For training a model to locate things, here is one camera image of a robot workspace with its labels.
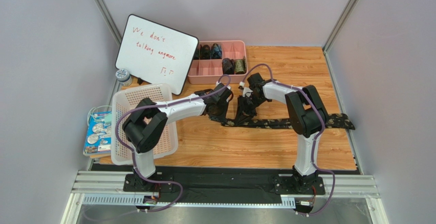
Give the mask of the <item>black floral patterned tie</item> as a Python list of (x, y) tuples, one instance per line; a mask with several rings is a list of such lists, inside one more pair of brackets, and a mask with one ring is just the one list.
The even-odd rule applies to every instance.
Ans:
[[(218, 122), (226, 127), (245, 127), (245, 128), (260, 128), (260, 129), (292, 129), (291, 120), (289, 118), (283, 119), (253, 119), (248, 117), (247, 120), (236, 123), (234, 119), (225, 117), (209, 116), (209, 120)], [(342, 113), (329, 114), (325, 127), (329, 128), (342, 128), (355, 130), (354, 124), (349, 119), (348, 115)]]

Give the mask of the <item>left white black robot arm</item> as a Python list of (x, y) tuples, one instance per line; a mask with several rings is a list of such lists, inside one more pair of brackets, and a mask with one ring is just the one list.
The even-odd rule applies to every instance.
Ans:
[(167, 102), (142, 99), (116, 125), (118, 142), (132, 152), (135, 173), (144, 180), (155, 173), (153, 149), (167, 125), (189, 117), (225, 115), (232, 97), (229, 86), (219, 82), (214, 89), (197, 91), (182, 99)]

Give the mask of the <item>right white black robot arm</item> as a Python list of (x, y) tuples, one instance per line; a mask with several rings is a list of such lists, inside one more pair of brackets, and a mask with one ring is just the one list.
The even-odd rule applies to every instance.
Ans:
[(248, 78), (249, 89), (238, 98), (235, 124), (253, 124), (256, 108), (264, 102), (278, 101), (287, 106), (291, 128), (298, 135), (297, 159), (290, 179), (293, 191), (306, 193), (316, 186), (317, 152), (328, 113), (315, 86), (294, 87), (265, 80), (259, 73)]

